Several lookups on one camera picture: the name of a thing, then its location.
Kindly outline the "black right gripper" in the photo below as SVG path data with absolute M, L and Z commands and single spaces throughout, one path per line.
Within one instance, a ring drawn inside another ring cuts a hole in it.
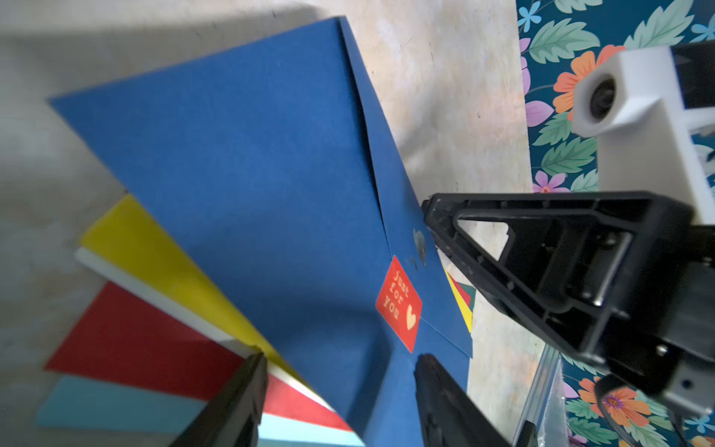
M 435 242 L 500 312 L 684 415 L 714 410 L 714 225 L 645 192 L 436 194 Z

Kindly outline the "navy blue envelope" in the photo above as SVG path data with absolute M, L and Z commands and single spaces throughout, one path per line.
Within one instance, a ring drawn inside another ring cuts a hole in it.
M 472 341 L 348 20 L 51 106 L 368 446 L 423 442 L 414 370 Z

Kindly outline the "red envelope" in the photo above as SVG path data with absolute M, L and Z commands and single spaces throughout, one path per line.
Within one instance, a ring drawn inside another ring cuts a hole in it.
M 47 370 L 208 402 L 242 365 L 236 355 L 108 282 Z

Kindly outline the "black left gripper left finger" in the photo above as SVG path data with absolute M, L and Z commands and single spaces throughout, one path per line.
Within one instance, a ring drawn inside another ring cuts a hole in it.
M 267 388 L 267 359 L 254 354 L 243 361 L 171 447 L 255 447 Z

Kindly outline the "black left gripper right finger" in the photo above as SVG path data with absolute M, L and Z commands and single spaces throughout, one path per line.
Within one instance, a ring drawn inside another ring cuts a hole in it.
M 424 445 L 509 446 L 435 356 L 418 357 L 414 378 Z

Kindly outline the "bright yellow envelope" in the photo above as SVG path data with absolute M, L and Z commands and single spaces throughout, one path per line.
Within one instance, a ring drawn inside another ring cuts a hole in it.
M 124 197 L 106 212 L 82 236 L 79 248 L 99 255 L 227 333 L 249 335 L 255 330 L 258 341 L 266 344 L 270 374 L 312 400 L 345 391 L 350 385 L 347 375 L 338 374 L 325 358 L 324 326 L 316 330 L 316 341 L 299 341 L 292 348 L 292 358 L 303 366 L 294 371 L 133 197 Z

